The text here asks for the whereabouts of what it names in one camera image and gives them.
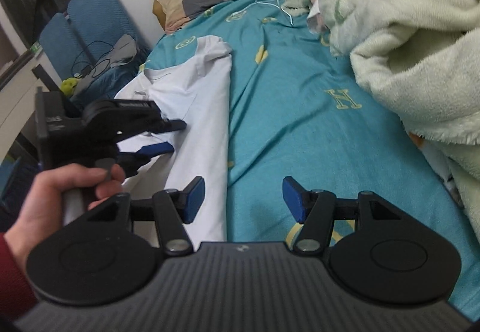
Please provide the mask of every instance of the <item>gray ribbed plate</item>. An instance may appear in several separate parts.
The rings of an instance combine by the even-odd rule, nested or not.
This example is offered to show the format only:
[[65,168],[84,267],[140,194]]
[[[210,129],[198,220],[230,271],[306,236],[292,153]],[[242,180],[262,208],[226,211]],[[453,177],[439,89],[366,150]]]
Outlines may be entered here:
[[417,309],[364,303],[324,265],[284,243],[203,243],[167,260],[143,290],[79,309],[41,303],[16,323],[25,332],[455,332],[469,322],[445,302]]

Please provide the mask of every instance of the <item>bed headboard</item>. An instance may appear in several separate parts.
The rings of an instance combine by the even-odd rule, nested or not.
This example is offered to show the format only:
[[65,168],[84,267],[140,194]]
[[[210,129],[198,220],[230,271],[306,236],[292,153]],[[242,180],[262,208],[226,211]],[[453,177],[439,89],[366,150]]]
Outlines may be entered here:
[[158,22],[160,23],[162,28],[165,29],[165,22],[167,21],[167,16],[162,9],[162,5],[157,0],[154,0],[153,2],[153,14],[157,16]]

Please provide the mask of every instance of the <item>teal bed sheet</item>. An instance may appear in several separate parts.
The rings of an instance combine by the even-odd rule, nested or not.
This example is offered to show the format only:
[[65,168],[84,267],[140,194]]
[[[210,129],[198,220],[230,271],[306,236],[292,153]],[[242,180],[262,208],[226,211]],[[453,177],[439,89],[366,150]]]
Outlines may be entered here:
[[[227,236],[230,241],[284,240],[294,226],[282,179],[354,198],[371,190],[450,240],[462,273],[450,302],[480,318],[480,246],[467,218],[402,128],[397,115],[361,90],[348,58],[332,57],[328,37],[279,9],[232,0],[163,37],[146,67],[161,69],[193,56],[196,38],[228,42],[230,88]],[[348,234],[335,224],[337,239]]]

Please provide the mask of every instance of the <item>black circular disc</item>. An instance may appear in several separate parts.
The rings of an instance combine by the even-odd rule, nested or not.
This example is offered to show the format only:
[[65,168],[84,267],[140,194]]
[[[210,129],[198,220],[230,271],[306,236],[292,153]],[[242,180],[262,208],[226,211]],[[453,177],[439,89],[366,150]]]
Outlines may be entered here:
[[354,293],[385,304],[414,305],[446,298],[460,272],[460,258],[426,228],[409,232],[391,222],[340,240],[330,254],[337,278]]
[[27,274],[45,299],[96,306],[142,288],[155,271],[154,252],[127,230],[105,232],[101,223],[92,223],[81,234],[54,235],[37,246],[28,258]]

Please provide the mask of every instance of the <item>shirt sleeve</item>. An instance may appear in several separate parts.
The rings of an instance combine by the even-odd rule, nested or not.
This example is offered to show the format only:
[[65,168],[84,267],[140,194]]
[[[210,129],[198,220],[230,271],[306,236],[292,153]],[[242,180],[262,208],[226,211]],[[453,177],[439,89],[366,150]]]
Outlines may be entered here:
[[17,266],[3,234],[0,234],[0,314],[13,320],[36,303],[27,278]]

